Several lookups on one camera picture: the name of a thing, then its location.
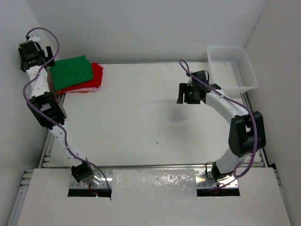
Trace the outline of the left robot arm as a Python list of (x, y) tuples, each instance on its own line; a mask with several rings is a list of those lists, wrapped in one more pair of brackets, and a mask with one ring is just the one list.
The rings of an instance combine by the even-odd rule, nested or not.
[(18, 47), (21, 70), (30, 78), (31, 97), (25, 96), (26, 103), (39, 122), (58, 140), (70, 161), (71, 175), (81, 184), (92, 185), (95, 173), (86, 156), (72, 143), (65, 120), (67, 115), (48, 87), (46, 61), (52, 60), (51, 47), (47, 47), (48, 57), (36, 41), (28, 40)]

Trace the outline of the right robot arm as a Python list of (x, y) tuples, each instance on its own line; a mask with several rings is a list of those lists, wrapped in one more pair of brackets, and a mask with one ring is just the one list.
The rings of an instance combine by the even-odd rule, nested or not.
[(243, 104), (230, 99), (218, 88), (212, 91), (203, 85), (179, 84), (177, 104), (200, 104), (204, 102), (219, 113), (230, 125), (228, 144), (224, 155), (212, 165), (211, 175), (218, 181), (234, 174), (244, 160), (266, 145), (263, 116), (251, 112)]

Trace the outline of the green t shirt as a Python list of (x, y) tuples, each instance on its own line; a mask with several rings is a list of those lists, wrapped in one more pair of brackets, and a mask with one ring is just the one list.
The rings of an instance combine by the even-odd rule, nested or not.
[(86, 56), (58, 60), (50, 67), (56, 91), (78, 85), (94, 78), (91, 63)]

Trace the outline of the red t shirt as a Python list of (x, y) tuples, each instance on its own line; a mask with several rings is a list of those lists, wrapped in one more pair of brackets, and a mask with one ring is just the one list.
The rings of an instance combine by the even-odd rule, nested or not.
[(98, 63), (91, 63), (93, 79), (78, 85), (73, 85), (71, 87), (65, 88), (66, 90), (100, 87), (103, 78), (103, 68)]

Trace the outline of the pink t shirt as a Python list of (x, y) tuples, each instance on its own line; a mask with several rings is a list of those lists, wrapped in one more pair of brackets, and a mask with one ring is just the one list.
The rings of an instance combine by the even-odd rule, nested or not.
[(99, 90), (100, 87), (91, 87), (91, 88), (82, 88), (80, 92), (86, 93), (86, 92), (96, 92)]

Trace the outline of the orange t shirt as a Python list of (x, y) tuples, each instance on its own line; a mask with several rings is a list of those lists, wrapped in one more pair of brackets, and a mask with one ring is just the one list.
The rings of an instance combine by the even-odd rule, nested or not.
[(58, 95), (60, 94), (64, 94), (64, 93), (88, 93), (88, 92), (93, 92), (93, 89), (89, 89), (89, 88), (82, 88), (82, 89), (73, 89), (73, 90), (66, 90), (66, 89), (62, 89), (60, 91), (57, 91), (56, 93)]

